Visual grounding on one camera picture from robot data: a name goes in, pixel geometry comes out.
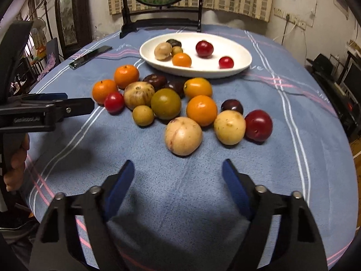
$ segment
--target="tablecloth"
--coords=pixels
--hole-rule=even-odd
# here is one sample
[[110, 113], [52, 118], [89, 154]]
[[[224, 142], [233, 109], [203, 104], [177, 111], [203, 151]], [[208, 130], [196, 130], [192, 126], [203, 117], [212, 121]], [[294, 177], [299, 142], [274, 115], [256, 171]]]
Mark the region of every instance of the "tablecloth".
[[[112, 46], [112, 51], [77, 70], [66, 60], [33, 91], [90, 97], [95, 82], [112, 79], [124, 64], [136, 66], [143, 79], [157, 71], [140, 58], [142, 43], [176, 31], [187, 30], [143, 29], [121, 40], [118, 32], [109, 35], [73, 58], [102, 45]], [[358, 211], [353, 158], [335, 111], [312, 76], [279, 44], [224, 26], [207, 25], [202, 31], [232, 39], [252, 54], [250, 68], [241, 74], [211, 80], [213, 98], [219, 109], [224, 100], [237, 98], [245, 115], [255, 109], [268, 112], [274, 124], [271, 137], [263, 145], [243, 140], [229, 149], [207, 129], [200, 148], [179, 158], [166, 149], [161, 122], [139, 128], [129, 110], [112, 116], [96, 105], [91, 115], [66, 119], [54, 132], [31, 133], [22, 187], [29, 206], [41, 220], [54, 193], [83, 193], [130, 159], [136, 168], [134, 181], [118, 215], [108, 223], [129, 268], [226, 270], [249, 225], [221, 176], [221, 164], [230, 158], [256, 184], [280, 194], [303, 193], [331, 267], [353, 239]], [[182, 115], [186, 103], [183, 99]], [[87, 260], [96, 266], [84, 221], [79, 217], [77, 222]], [[260, 265], [269, 262], [276, 235], [277, 218]]]

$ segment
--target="white plate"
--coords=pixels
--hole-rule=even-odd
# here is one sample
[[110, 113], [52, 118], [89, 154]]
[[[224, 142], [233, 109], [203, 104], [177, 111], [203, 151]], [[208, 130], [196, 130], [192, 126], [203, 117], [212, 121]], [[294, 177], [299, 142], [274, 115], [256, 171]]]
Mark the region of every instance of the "white plate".
[[[171, 57], [167, 61], [156, 60], [154, 49], [158, 44], [169, 39], [175, 39], [182, 43], [184, 53], [187, 53], [192, 58], [192, 66], [190, 68], [174, 66]], [[213, 45], [214, 52], [211, 58], [198, 57], [196, 44], [201, 40], [206, 40]], [[224, 37], [200, 32], [169, 33], [154, 37], [140, 47], [139, 53], [150, 66], [166, 73], [184, 77], [228, 77], [245, 70], [252, 62], [250, 52], [240, 44]], [[233, 59], [233, 68], [220, 69], [218, 61], [224, 56], [229, 56]]]

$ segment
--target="computer monitor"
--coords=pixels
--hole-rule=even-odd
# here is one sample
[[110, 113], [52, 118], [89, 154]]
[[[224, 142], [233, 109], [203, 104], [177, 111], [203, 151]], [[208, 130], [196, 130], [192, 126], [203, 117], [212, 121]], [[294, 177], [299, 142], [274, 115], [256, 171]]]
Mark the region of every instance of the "computer monitor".
[[361, 103], [361, 69], [355, 63], [351, 64], [343, 83], [353, 94], [355, 100]]

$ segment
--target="finger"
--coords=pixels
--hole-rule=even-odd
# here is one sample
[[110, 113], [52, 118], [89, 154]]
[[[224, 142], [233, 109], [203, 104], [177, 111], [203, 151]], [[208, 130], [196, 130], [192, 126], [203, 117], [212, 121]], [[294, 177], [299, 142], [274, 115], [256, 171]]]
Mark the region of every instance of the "finger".
[[23, 163], [19, 168], [11, 170], [4, 175], [4, 182], [8, 192], [18, 190], [21, 187], [24, 180], [24, 170], [25, 163]]
[[21, 147], [27, 151], [30, 149], [30, 137], [29, 137], [28, 133], [25, 134], [25, 138], [24, 138], [23, 142], [21, 143]]
[[16, 169], [25, 162], [28, 153], [23, 148], [20, 148], [11, 158], [11, 167]]

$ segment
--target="smartphone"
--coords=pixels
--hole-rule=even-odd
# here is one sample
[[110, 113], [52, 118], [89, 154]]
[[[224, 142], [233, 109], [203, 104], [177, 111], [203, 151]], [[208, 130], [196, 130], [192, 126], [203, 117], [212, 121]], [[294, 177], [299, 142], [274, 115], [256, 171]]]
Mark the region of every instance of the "smartphone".
[[84, 56], [76, 59], [72, 63], [69, 64], [71, 69], [77, 69], [78, 67], [84, 65], [85, 63], [89, 62], [91, 59], [94, 59], [96, 56], [105, 53], [109, 50], [112, 50], [113, 47], [110, 46], [101, 46], [100, 48], [85, 54]]

